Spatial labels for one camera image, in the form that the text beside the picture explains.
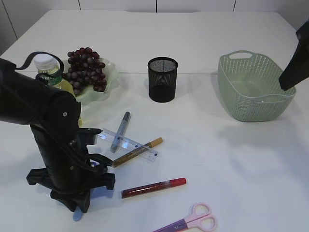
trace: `white wall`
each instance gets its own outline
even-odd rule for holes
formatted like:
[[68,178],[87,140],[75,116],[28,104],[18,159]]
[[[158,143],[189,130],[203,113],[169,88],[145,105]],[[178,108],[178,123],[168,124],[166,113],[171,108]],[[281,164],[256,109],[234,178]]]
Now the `white wall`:
[[309,0],[237,0],[235,11],[276,11],[298,29],[309,19]]
[[82,10],[155,12],[155,0],[80,0]]
[[0,0],[0,54],[8,49],[16,39],[4,5]]
[[[6,11],[19,38],[49,10],[81,7],[82,10],[155,12],[155,3],[155,0],[0,0],[0,53],[16,40]],[[157,10],[233,11],[234,3],[235,0],[157,0]],[[297,29],[309,19],[309,0],[236,0],[235,11],[276,11]]]
[[157,0],[158,12],[233,11],[235,0]]
[[79,10],[78,0],[3,0],[3,3],[18,38],[49,10]]

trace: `silver marker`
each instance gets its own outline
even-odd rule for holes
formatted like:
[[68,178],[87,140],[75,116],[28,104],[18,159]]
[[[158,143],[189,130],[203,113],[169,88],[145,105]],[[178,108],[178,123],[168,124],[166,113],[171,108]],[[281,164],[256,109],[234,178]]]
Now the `silver marker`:
[[[117,135],[124,135],[127,123],[129,121],[129,117],[130,117],[130,112],[126,112],[118,128]],[[113,153],[116,152],[119,142],[120,142],[120,138],[115,136],[114,141],[112,142],[111,152]]]

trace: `basket handle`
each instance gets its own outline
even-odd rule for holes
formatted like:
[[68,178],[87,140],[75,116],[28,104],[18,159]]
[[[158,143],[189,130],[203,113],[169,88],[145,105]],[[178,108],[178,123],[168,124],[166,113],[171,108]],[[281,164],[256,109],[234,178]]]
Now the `basket handle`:
[[227,56],[228,56],[229,59],[234,59],[234,58],[231,58],[231,55],[238,54],[238,53],[247,53],[247,54],[251,54],[252,56],[256,55],[256,53],[254,53],[254,52],[250,52],[250,51],[246,51],[246,50],[239,50],[239,51],[227,54]]
[[280,97],[281,99],[278,100],[278,101],[267,101],[266,103],[279,103],[279,102],[283,102],[285,101],[286,99],[290,99],[293,97],[293,95],[291,96],[286,96],[286,95],[281,95],[281,94],[268,94],[268,95],[264,95],[264,96],[261,96],[261,97],[256,97],[253,99],[253,101],[255,103],[264,103],[263,99],[266,99],[267,97]]

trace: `clear ruler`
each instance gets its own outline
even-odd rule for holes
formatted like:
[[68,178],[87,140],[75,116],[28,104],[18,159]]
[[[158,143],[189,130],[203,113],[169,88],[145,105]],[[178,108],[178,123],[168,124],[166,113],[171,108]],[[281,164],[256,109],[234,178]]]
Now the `clear ruler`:
[[138,157],[142,157],[146,160],[154,162],[158,157],[159,153],[156,150],[153,150],[149,147],[144,146],[143,144],[139,144],[129,138],[116,134],[108,129],[102,128],[102,132],[98,134],[98,138],[107,141],[112,145],[114,138],[117,137],[119,140],[118,149],[125,150],[127,152],[133,151],[139,147],[145,148],[145,151],[138,155]]

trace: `plastic bottle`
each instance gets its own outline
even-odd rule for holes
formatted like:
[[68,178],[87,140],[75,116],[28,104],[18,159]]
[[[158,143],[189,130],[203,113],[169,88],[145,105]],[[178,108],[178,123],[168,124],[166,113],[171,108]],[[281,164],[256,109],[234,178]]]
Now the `plastic bottle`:
[[[38,73],[47,73],[49,75],[53,75],[59,70],[57,60],[48,54],[36,55],[34,57],[34,64],[38,69]],[[63,89],[75,96],[72,85],[68,81],[62,79],[61,75],[55,77],[43,76],[43,78],[48,80],[48,85]],[[83,121],[81,118],[79,118],[79,127],[81,127],[82,124]]]

